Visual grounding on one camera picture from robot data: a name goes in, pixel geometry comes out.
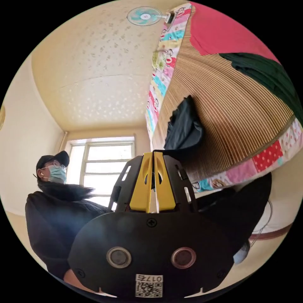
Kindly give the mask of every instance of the eyeglasses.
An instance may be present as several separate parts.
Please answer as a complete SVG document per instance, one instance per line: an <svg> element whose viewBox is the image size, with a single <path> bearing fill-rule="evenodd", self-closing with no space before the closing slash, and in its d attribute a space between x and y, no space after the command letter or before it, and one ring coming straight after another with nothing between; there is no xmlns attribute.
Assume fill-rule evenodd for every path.
<svg viewBox="0 0 303 303"><path fill-rule="evenodd" d="M55 168L62 168L64 171L66 171L66 167L63 165L63 164L60 164L57 160L54 160L53 164Z"/></svg>

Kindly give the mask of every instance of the wall fan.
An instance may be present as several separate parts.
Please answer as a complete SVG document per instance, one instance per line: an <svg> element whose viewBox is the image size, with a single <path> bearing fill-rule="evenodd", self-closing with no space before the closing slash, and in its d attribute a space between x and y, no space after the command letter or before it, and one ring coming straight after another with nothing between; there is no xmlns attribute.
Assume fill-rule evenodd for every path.
<svg viewBox="0 0 303 303"><path fill-rule="evenodd" d="M127 14L129 22L140 26L152 25L161 19L165 19L165 23L170 24L174 17L174 12L169 12L166 15L163 15L160 10L149 6L137 7Z"/></svg>

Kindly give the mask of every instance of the person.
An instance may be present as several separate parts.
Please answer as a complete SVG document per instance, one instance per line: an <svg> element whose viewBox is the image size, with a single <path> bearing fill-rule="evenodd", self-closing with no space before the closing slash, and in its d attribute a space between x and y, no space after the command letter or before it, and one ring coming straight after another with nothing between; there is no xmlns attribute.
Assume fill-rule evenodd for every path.
<svg viewBox="0 0 303 303"><path fill-rule="evenodd" d="M41 191L27 197L27 232L33 251L49 273L72 286L93 292L80 283L67 259L80 229L105 214L107 207L88 200L93 188L66 184L68 165L69 156L65 151L39 159L35 177Z"/></svg>

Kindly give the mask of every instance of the window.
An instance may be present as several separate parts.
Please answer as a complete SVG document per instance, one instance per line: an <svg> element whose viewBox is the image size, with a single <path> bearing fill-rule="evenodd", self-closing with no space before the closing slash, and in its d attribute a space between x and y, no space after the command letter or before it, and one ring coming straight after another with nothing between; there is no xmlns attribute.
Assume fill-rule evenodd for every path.
<svg viewBox="0 0 303 303"><path fill-rule="evenodd" d="M134 137L72 143L67 183L94 188L94 197L90 200L108 206L113 187L134 154Z"/></svg>

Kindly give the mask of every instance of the label sticker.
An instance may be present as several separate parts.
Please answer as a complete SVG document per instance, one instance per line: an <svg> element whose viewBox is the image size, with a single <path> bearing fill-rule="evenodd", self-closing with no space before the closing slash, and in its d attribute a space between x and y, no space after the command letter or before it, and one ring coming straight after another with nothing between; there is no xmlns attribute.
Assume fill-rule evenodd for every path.
<svg viewBox="0 0 303 303"><path fill-rule="evenodd" d="M162 298L163 276L136 275L136 297Z"/></svg>

